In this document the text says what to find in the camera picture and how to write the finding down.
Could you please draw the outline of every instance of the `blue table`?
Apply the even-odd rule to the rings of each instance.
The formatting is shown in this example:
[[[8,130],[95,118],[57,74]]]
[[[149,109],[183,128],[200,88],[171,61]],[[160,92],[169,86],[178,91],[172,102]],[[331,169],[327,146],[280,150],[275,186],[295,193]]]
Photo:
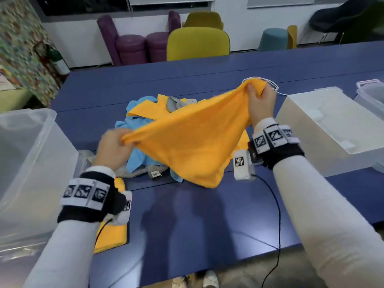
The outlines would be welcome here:
[[[384,42],[346,44],[224,57],[161,62],[71,73],[52,108],[77,149],[96,150],[101,135],[124,120],[131,100],[146,95],[207,99],[261,76],[294,94],[338,86],[353,98],[356,82],[384,80],[378,57]],[[285,97],[278,96],[275,115]],[[281,243],[300,243],[271,171],[257,174],[275,190],[282,209]],[[328,178],[370,223],[384,220],[384,176],[372,168]],[[216,189],[159,180],[130,179],[131,242],[94,257],[91,287],[137,287],[198,270],[232,264],[278,245],[275,201],[262,182],[235,181],[230,164]]]

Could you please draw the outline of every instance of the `storage container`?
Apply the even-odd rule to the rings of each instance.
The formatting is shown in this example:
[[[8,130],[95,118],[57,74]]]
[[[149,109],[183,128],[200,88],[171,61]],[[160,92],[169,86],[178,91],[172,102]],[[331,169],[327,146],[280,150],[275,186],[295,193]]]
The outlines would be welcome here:
[[[339,88],[287,96],[277,117],[324,176],[371,167],[384,157],[384,121]]]
[[[51,109],[0,114],[0,244],[56,227],[78,152]]]
[[[355,101],[384,120],[384,83],[375,79],[357,82],[356,86],[358,94]],[[384,157],[378,160],[373,167],[384,173]]]

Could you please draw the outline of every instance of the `right hand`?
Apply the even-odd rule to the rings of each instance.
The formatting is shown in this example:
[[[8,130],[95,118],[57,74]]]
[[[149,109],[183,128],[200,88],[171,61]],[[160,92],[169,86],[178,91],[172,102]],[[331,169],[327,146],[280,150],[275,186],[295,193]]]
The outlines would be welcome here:
[[[276,92],[266,83],[260,98],[256,95],[256,89],[252,84],[246,87],[249,97],[249,116],[253,128],[264,118],[273,117],[273,109],[275,108]]]

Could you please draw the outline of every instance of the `shoe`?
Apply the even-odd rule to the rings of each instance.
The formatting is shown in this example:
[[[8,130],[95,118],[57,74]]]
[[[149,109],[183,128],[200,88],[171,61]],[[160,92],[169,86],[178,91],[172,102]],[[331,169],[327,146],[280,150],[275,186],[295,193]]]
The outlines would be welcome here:
[[[203,279],[203,288],[207,288],[209,286],[213,286],[214,288],[218,288],[218,280],[214,271],[208,270],[205,272]]]
[[[172,288],[188,288],[185,277],[177,277],[172,280]]]

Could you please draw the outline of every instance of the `yellow cloth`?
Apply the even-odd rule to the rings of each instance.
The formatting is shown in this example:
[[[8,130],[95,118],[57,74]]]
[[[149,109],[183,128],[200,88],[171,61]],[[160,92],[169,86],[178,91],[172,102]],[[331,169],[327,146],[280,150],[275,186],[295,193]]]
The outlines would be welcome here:
[[[253,84],[258,96],[266,85],[259,79],[247,80],[233,91],[167,114],[161,109],[155,111],[156,103],[144,101],[129,115],[142,116],[137,110],[143,109],[144,104],[152,107],[145,111],[155,121],[124,135],[122,141],[138,142],[138,149],[169,166],[183,179],[215,188],[240,139],[248,142],[244,134],[250,125],[245,91],[248,83]]]
[[[115,187],[120,191],[125,191],[125,184],[122,178],[115,179]],[[99,227],[98,234],[105,222]],[[93,250],[94,254],[101,253],[111,248],[120,247],[127,243],[127,225],[106,225],[101,232]]]

